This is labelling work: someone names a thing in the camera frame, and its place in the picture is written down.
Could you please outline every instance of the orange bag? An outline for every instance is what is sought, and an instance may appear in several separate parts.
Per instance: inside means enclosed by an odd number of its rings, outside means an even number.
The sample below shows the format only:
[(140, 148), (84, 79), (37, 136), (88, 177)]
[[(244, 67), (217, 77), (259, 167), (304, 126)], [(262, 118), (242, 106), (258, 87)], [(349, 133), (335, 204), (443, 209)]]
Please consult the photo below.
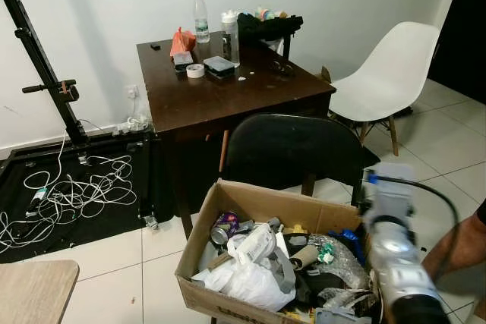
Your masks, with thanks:
[(172, 39), (172, 48), (170, 49), (170, 57), (176, 53), (181, 53), (184, 51), (192, 51), (196, 45), (196, 36), (190, 31), (185, 30), (181, 32), (181, 27), (178, 31), (174, 33), (174, 38)]

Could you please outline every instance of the electrical outlet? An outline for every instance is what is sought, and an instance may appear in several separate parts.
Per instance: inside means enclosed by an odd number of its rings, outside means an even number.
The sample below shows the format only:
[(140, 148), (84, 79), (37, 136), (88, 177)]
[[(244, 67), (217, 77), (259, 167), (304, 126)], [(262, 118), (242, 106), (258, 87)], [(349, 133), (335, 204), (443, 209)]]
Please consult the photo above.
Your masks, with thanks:
[(137, 85), (128, 85), (125, 87), (125, 94), (129, 99), (135, 99), (138, 96)]

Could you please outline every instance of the person's arm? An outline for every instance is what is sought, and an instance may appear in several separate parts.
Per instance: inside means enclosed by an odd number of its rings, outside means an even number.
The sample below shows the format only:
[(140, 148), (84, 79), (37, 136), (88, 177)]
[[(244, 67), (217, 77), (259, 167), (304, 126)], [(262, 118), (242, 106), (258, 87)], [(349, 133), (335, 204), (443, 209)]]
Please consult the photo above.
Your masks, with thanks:
[[(451, 249), (452, 231), (449, 231), (422, 262), (430, 277), (434, 277), (446, 252)], [(486, 200), (481, 207), (459, 224), (457, 245), (445, 272), (463, 269), (486, 260)]]

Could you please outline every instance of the water bottle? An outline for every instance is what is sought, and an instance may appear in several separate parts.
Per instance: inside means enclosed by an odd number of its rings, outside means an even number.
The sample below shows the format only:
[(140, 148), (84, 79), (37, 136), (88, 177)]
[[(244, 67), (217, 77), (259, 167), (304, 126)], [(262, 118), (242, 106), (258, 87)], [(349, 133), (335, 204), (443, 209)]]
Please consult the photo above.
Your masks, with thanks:
[(196, 23), (196, 40), (198, 43), (210, 41), (210, 31), (207, 26), (207, 10), (204, 0), (194, 0), (194, 22)]
[(240, 49), (238, 43), (238, 13), (227, 11), (221, 14), (222, 56), (235, 64), (240, 65)]

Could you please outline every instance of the dark wooden table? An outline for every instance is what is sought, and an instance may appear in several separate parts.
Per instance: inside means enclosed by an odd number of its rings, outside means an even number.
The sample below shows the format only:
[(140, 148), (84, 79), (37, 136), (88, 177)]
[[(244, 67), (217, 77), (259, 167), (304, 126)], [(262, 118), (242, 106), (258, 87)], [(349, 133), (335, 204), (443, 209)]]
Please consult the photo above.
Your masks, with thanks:
[[(151, 45), (160, 46), (155, 50)], [(258, 112), (305, 113), (324, 117), (327, 114), (331, 85), (317, 79), (296, 64), (286, 61), (267, 47), (240, 49), (241, 65), (235, 75), (218, 79), (208, 73), (198, 79), (177, 74), (169, 57), (172, 40), (137, 45), (140, 65), (152, 113), (155, 131), (163, 139), (166, 161), (184, 230), (192, 229), (185, 196), (184, 172), (180, 171), (175, 144), (181, 140), (202, 138), (207, 134), (233, 129), (244, 118)], [(210, 42), (197, 44), (194, 62), (222, 55), (220, 32), (211, 33)], [(272, 63), (289, 64), (293, 75), (272, 69)]]

